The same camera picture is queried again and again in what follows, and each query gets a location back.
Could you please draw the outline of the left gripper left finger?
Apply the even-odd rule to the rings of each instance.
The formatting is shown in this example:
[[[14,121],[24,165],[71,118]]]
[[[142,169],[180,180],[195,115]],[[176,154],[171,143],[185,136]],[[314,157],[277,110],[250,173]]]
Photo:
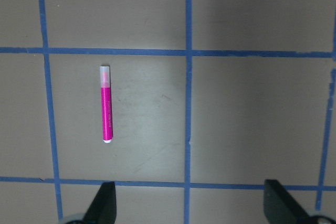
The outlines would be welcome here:
[[[103,183],[88,210],[84,223],[114,224],[117,218],[117,201],[115,182]]]

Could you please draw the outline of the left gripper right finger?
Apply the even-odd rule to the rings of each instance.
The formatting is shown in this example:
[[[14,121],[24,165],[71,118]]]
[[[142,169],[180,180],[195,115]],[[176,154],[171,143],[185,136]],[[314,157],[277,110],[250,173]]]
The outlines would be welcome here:
[[[275,179],[264,182],[264,215],[271,224],[314,223],[314,218]]]

